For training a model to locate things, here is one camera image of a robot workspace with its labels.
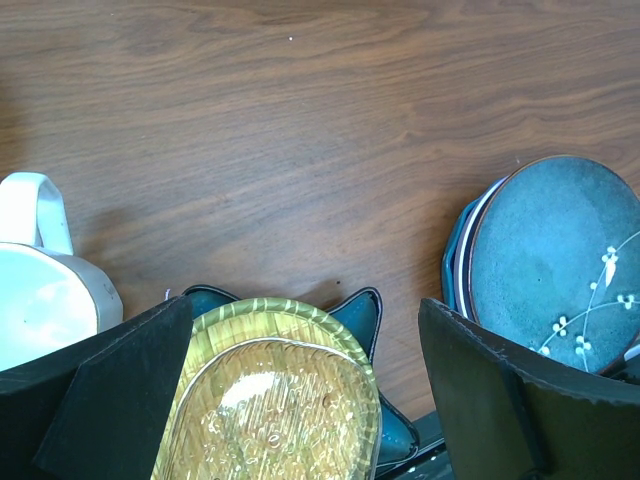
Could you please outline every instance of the yellow woven plate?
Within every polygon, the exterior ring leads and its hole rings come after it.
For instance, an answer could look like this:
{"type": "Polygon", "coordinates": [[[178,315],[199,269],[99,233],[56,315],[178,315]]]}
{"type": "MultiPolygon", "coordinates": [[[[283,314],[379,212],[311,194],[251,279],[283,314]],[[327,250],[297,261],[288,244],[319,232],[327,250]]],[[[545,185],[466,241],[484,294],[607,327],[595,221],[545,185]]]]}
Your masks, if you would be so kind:
{"type": "Polygon", "coordinates": [[[243,300],[195,321],[152,478],[365,479],[380,421],[371,365],[337,320],[243,300]]]}

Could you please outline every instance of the stacked plates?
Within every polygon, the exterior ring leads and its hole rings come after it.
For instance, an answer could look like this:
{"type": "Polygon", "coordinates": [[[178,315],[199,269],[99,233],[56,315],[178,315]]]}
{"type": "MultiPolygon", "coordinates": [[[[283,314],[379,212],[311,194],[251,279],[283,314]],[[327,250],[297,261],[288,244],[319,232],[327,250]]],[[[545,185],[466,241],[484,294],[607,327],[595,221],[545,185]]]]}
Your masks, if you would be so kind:
{"type": "Polygon", "coordinates": [[[609,369],[640,329],[640,203],[615,173],[571,156],[493,184],[456,222],[445,302],[566,365],[609,369]]]}

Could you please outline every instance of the mug handle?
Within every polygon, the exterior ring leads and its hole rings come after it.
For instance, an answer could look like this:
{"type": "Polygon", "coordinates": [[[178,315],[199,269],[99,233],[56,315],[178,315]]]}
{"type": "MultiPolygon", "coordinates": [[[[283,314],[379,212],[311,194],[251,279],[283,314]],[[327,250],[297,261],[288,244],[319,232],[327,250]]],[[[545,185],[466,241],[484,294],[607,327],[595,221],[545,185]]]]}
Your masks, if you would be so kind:
{"type": "Polygon", "coordinates": [[[0,242],[73,255],[64,201],[49,177],[17,172],[0,183],[0,242]]]}

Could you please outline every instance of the white mug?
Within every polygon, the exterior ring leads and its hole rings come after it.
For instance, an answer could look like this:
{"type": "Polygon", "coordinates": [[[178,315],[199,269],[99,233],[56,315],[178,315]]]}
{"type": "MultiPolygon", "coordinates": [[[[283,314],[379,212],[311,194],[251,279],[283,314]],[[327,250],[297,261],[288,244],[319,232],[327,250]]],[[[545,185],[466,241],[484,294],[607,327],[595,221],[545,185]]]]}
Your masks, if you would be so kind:
{"type": "Polygon", "coordinates": [[[62,196],[39,173],[0,183],[0,371],[122,322],[98,267],[73,256],[62,196]]]}

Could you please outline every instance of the wooden table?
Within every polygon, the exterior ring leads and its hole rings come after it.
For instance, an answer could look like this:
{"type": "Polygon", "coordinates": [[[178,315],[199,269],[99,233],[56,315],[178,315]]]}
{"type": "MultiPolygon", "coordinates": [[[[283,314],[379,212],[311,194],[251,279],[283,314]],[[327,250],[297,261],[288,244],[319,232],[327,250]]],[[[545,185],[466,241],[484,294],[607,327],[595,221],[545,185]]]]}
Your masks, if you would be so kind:
{"type": "Polygon", "coordinates": [[[0,176],[51,176],[127,316],[378,287],[380,386],[416,418],[461,209],[554,153],[640,188],[639,46],[636,0],[1,0],[0,176]]]}

